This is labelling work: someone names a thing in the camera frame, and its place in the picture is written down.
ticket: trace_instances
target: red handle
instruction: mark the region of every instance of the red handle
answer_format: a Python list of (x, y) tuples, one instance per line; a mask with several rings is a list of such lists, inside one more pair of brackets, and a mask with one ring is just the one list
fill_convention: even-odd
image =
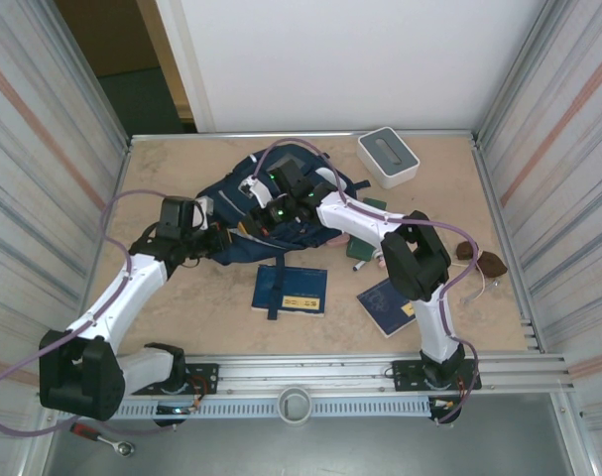
[(86, 439), (91, 439), (93, 441), (98, 440), (98, 436), (100, 436), (100, 432), (97, 429), (93, 429), (91, 426), (87, 426), (82, 423), (74, 423), (69, 429), (73, 434), (77, 434)]

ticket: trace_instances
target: metal wall panel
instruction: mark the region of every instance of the metal wall panel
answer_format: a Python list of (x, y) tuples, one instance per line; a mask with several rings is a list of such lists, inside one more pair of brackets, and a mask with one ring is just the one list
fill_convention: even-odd
[(482, 153), (538, 315), (602, 458), (602, 0), (566, 2)]
[[(78, 314), (126, 137), (47, 1), (0, 2), (0, 371)], [(37, 366), (0, 384), (0, 420), (32, 424)], [(19, 442), (0, 434), (0, 474)]]

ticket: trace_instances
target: wooden table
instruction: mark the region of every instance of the wooden table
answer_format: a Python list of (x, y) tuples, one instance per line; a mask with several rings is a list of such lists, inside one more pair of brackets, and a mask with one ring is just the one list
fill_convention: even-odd
[[(388, 202), (388, 210), (421, 210), (431, 220), (457, 225), (485, 250), (501, 255), (481, 183), (465, 137), (407, 136), (421, 159), (417, 176), (390, 190), (373, 180), (355, 154), (355, 137), (316, 138), (335, 165), (354, 181), (369, 179), (371, 188), (359, 197)], [(196, 137), (136, 142), (123, 190), (151, 188), (168, 194), (195, 196), (221, 179), (248, 154), (265, 149), (271, 138)], [(127, 246), (157, 221), (160, 201), (152, 196), (127, 197), (113, 215), (111, 235)], [(461, 237), (438, 230), (454, 258)], [(195, 269), (179, 268), (147, 302), (120, 346), (120, 353), (151, 341), (182, 347), (190, 354), (311, 354), (418, 351), (419, 329), (413, 323), (390, 338), (375, 326), (356, 295), (386, 278), (386, 271), (368, 264), (352, 272), (355, 261), (344, 248), (320, 247), (289, 253), (289, 266), (328, 270), (324, 317), (280, 314), (268, 321), (251, 309), (257, 264), (220, 266), (203, 260)], [(122, 257), (106, 246), (93, 286), (93, 298), (106, 288), (122, 265)], [(461, 268), (451, 266), (450, 275)], [(502, 285), (469, 305), (460, 298), (481, 288), (476, 271), (449, 293), (457, 333), (478, 350), (526, 350), (520, 315), (507, 277)]]

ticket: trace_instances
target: white wall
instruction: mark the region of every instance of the white wall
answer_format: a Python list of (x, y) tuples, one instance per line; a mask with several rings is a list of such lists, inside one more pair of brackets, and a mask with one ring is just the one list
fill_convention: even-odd
[(202, 132), (474, 128), (543, 0), (157, 0)]

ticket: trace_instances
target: white box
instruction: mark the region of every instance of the white box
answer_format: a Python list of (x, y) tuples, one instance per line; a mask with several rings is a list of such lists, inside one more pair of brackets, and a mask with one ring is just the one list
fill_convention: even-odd
[(420, 166), (420, 159), (390, 127), (360, 136), (357, 153), (382, 188), (412, 179)]

